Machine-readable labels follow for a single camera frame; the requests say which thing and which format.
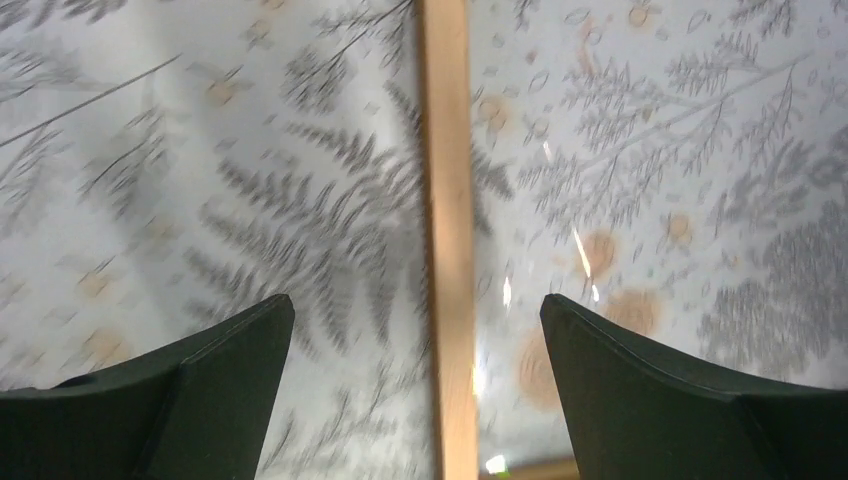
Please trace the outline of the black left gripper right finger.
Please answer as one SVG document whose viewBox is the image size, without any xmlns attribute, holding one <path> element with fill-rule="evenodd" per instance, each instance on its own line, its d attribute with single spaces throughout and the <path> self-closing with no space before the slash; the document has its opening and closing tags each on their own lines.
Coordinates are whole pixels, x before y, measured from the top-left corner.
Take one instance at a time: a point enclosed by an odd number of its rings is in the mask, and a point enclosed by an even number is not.
<svg viewBox="0 0 848 480">
<path fill-rule="evenodd" d="M 584 479 L 843 479 L 847 394 L 731 370 L 560 294 L 540 310 Z"/>
</svg>

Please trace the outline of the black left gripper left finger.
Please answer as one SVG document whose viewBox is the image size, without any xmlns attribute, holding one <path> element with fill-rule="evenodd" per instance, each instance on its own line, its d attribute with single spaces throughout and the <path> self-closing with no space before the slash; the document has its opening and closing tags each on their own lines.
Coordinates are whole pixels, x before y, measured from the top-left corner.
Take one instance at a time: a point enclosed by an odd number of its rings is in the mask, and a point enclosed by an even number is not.
<svg viewBox="0 0 848 480">
<path fill-rule="evenodd" d="M 278 294 L 123 363 L 1 396 L 5 479 L 252 479 L 295 312 Z"/>
</svg>

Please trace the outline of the wooden picture frame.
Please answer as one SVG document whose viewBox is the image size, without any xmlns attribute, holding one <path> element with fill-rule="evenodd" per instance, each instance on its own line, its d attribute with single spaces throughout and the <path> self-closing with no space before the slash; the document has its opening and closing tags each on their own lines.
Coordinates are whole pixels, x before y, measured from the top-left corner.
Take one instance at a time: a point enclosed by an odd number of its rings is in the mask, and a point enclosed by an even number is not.
<svg viewBox="0 0 848 480">
<path fill-rule="evenodd" d="M 481 479 L 467 4 L 416 4 L 435 471 Z"/>
</svg>

